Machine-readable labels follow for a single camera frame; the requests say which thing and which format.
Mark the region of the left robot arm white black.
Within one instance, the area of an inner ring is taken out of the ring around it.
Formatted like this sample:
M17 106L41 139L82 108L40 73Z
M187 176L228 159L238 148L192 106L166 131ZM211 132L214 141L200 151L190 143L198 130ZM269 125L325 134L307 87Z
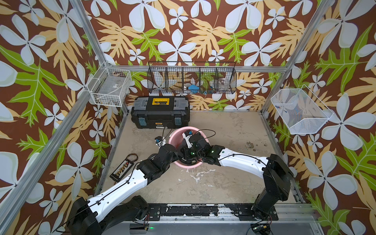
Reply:
M148 203L141 196L134 196L127 203L123 201L160 178L177 160L176 148L165 144L154 157L141 161L129 176L107 191L89 200L77 199L66 223L69 232L72 235L101 235L123 221L143 219Z

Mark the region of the pink plastic bucket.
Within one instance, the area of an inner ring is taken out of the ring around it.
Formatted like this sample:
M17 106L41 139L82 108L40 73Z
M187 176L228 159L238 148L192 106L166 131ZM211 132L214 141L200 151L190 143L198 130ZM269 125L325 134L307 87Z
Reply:
M172 146L174 146L177 150L180 149L180 144L181 143L185 143L185 140L183 138L183 133L186 132L186 131L189 131L191 130L193 133L196 133L197 131L199 131L199 133L204 137L206 138L207 136L203 133L202 130L199 130L198 128L196 127L193 127L193 126L186 126L186 127L181 127L175 131L172 132L172 134L169 135L169 140L168 140L168 143ZM193 169L193 168L196 168L198 166L201 166L203 163L200 162L200 161L197 161L195 164L191 164L191 165L187 165L187 164L184 164L182 163L180 160L177 160L176 162L174 162L178 167L181 167L181 168L184 168L184 169Z

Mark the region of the black cloth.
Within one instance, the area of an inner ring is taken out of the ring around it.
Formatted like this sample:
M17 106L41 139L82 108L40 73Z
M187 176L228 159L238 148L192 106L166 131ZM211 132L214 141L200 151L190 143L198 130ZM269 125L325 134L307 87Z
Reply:
M178 160L175 163L182 166L193 166L199 164L200 162L201 159L198 159L196 157L179 156Z

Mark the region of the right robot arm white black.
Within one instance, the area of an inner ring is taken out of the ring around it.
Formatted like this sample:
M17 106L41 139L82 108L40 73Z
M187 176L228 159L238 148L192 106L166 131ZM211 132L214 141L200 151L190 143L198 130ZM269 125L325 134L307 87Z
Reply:
M259 157L232 151L219 145L210 145L199 132L188 130L182 134L179 146L180 161L184 164L203 162L246 171L264 180L264 189L251 208L257 219L267 219L278 201L286 201L291 189L293 173L276 154Z

